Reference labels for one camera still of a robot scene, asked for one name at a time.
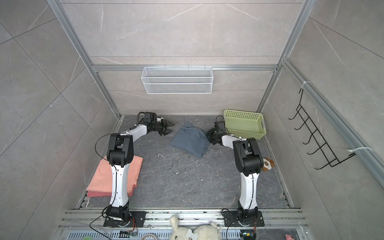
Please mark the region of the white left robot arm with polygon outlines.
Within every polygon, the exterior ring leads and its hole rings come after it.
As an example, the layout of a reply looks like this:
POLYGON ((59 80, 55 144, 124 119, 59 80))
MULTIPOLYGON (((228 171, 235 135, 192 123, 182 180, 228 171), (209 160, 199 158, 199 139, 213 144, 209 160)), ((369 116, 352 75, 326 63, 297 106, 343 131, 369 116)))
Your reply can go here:
POLYGON ((131 218, 127 185, 130 163, 134 159, 134 142, 150 132, 166 136, 172 132, 169 127, 174 125, 159 118, 156 113, 139 112, 133 127, 125 132, 110 134, 105 160, 111 165, 113 186, 110 205, 106 208, 107 218, 120 222, 129 222, 131 218))

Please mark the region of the blue-grey t-shirt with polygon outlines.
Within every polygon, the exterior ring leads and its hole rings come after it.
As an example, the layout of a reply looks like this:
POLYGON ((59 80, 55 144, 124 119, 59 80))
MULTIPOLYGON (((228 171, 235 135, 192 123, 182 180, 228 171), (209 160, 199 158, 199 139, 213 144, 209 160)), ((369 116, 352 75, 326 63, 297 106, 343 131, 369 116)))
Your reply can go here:
POLYGON ((210 142, 206 134, 190 123, 185 123, 171 141, 171 146, 202 158, 210 142))

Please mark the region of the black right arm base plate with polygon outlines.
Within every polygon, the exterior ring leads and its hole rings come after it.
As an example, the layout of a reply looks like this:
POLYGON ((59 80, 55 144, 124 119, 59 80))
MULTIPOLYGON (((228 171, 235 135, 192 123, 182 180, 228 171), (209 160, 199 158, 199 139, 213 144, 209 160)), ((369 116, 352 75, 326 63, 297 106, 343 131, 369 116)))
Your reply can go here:
POLYGON ((230 211, 228 209, 221 210, 221 214, 225 221, 225 227, 264 227, 265 222, 262 212, 257 208, 249 211, 230 211))

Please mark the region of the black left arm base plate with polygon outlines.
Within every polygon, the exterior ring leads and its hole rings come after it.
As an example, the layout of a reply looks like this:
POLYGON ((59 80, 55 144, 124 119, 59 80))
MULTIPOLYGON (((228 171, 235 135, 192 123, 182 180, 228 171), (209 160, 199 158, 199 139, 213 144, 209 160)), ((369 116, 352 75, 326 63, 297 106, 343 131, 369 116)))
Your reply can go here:
POLYGON ((106 217, 103 227, 110 227, 110 228, 133 228, 136 227, 143 227, 145 218, 146 218, 145 211, 133 211, 129 213, 125 213, 123 215, 123 219, 113 218, 113 217, 106 217))

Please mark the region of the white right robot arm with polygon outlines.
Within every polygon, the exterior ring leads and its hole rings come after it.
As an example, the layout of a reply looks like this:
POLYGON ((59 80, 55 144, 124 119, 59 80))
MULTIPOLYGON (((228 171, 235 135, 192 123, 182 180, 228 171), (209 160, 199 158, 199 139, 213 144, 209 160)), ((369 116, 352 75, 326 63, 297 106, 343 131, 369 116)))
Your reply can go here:
POLYGON ((229 134, 223 121, 214 122, 214 127, 207 132, 207 137, 213 145, 220 144, 234 151, 235 164, 241 175, 241 196, 237 219, 242 224, 248 224, 259 214, 257 181, 264 162, 257 140, 242 139, 229 134))

